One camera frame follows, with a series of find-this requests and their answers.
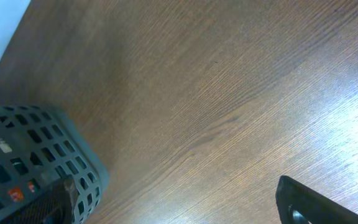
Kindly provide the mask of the green coffee mix bag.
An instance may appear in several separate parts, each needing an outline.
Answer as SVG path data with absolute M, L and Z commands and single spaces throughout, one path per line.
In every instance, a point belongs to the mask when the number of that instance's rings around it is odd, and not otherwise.
M 15 143 L 12 122 L 0 123 L 0 202 L 21 202 L 40 190 L 30 154 Z

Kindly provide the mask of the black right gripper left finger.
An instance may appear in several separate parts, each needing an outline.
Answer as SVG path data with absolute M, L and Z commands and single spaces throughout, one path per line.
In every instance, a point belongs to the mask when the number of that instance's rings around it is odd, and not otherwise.
M 55 181 L 28 205 L 16 210 L 3 224 L 71 224 L 79 197 L 72 175 Z

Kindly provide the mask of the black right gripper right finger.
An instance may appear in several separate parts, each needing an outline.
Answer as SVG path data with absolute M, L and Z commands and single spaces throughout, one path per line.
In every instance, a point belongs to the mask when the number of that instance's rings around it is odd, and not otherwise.
M 284 224 L 358 224 L 358 214 L 287 175 L 280 177 L 275 199 Z

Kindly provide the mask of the grey plastic basket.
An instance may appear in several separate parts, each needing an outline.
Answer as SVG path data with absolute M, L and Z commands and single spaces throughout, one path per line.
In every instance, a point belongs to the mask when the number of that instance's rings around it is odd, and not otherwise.
M 71 178 L 70 223 L 84 223 L 101 202 L 108 172 L 68 116 L 34 105 L 0 106 L 0 222 Z

